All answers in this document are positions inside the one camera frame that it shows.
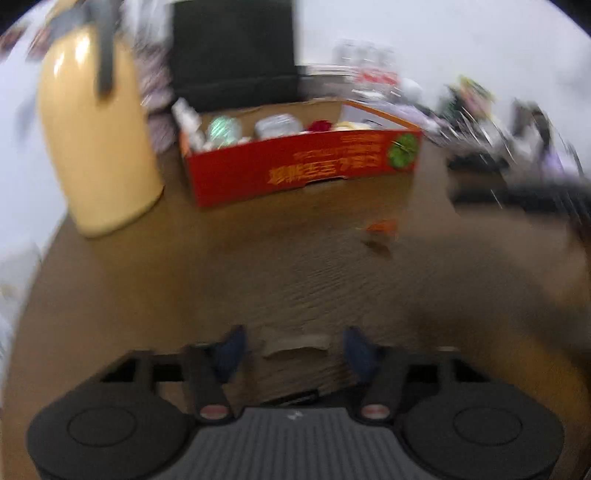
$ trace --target red cardboard box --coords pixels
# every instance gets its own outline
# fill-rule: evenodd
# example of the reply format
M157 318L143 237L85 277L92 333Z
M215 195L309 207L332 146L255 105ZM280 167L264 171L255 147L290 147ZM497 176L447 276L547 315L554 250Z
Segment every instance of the red cardboard box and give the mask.
M199 206L212 207L313 181L414 170L421 129L356 102L314 100L224 112L242 122L247 136L253 136L258 120L277 113L290 113L304 126L325 119L364 122L382 129L294 135L206 153L189 152L181 138L181 151ZM203 118L204 130L214 117Z

